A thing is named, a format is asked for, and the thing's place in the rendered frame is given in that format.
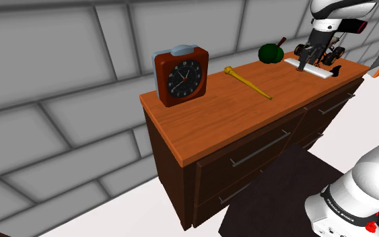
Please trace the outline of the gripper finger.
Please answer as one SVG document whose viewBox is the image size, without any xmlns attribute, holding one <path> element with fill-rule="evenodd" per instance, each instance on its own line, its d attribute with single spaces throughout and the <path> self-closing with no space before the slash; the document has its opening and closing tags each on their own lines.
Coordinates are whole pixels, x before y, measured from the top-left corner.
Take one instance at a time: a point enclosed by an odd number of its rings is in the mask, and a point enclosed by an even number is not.
<svg viewBox="0 0 379 237">
<path fill-rule="evenodd" d="M 306 63 L 309 61 L 312 55 L 312 46 L 305 46 L 302 50 L 302 54 L 299 57 L 298 71 L 303 71 Z"/>
<path fill-rule="evenodd" d="M 316 49 L 312 55 L 312 65 L 318 67 L 320 63 L 320 58 L 322 56 L 322 49 Z"/>
</svg>

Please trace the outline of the black toy car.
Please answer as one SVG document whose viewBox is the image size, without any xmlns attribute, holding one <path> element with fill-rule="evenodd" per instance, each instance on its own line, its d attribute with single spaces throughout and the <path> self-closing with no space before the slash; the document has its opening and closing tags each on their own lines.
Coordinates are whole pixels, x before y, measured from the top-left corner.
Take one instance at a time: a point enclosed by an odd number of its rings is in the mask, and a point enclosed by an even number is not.
<svg viewBox="0 0 379 237">
<path fill-rule="evenodd" d="M 341 58 L 341 56 L 345 53 L 345 48 L 341 46 L 334 47 L 334 45 L 338 43 L 339 40 L 339 37 L 333 36 L 327 50 L 322 53 L 318 67 L 320 67 L 320 64 L 331 66 L 337 59 Z M 297 45 L 297 47 L 294 50 L 294 54 L 300 57 L 300 55 L 302 54 L 302 50 L 305 46 L 308 46 L 308 41 L 306 44 Z M 308 64 L 312 64 L 312 55 L 308 61 Z"/>
</svg>

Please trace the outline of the dark green round fruit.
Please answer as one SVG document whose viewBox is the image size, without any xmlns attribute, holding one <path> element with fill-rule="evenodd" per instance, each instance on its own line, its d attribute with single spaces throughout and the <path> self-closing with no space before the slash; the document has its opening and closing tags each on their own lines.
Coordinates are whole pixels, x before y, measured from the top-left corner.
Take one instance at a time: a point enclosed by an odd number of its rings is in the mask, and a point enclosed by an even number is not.
<svg viewBox="0 0 379 237">
<path fill-rule="evenodd" d="M 278 44 L 264 44 L 259 48 L 258 58 L 259 61 L 266 64 L 279 63 L 284 56 L 284 51 L 281 45 L 286 41 L 286 37 L 283 37 Z"/>
</svg>

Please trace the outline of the yellow pointed stick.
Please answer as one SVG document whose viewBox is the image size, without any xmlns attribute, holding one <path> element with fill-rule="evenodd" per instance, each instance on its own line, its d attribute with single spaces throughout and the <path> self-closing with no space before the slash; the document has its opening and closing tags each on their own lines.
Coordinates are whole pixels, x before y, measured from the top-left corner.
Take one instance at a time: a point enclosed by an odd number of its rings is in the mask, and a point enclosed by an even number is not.
<svg viewBox="0 0 379 237">
<path fill-rule="evenodd" d="M 254 91 L 258 92 L 262 96 L 266 97 L 269 100 L 273 100 L 273 98 L 266 94 L 264 91 L 260 90 L 258 87 L 256 87 L 252 82 L 248 81 L 247 79 L 243 78 L 241 75 L 236 73 L 234 69 L 230 66 L 227 66 L 224 68 L 223 72 L 227 75 L 231 75 L 232 77 L 236 78 L 237 80 L 241 81 L 243 84 L 247 85 L 248 87 L 252 88 Z"/>
</svg>

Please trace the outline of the brown wooden chest of drawers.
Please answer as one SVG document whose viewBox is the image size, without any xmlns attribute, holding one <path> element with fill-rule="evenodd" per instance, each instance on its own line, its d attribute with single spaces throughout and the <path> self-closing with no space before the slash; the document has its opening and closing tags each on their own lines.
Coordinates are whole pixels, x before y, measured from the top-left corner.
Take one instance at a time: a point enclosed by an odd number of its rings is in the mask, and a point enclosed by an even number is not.
<svg viewBox="0 0 379 237">
<path fill-rule="evenodd" d="M 338 76 L 323 79 L 286 62 L 249 63 L 236 68 L 240 78 L 209 75 L 204 96 L 169 108 L 156 92 L 140 95 L 159 180 L 184 230 L 226 207 L 289 146 L 322 137 L 368 72 L 335 65 Z"/>
</svg>

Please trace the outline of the red square alarm clock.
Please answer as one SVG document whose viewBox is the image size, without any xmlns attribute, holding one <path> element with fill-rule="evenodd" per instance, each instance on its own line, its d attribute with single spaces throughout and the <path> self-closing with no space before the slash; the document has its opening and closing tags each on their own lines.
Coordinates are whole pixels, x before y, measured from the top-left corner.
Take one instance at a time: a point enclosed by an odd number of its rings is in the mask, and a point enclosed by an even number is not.
<svg viewBox="0 0 379 237">
<path fill-rule="evenodd" d="M 197 45 L 180 44 L 151 55 L 157 97 L 166 107 L 203 96 L 209 53 Z"/>
</svg>

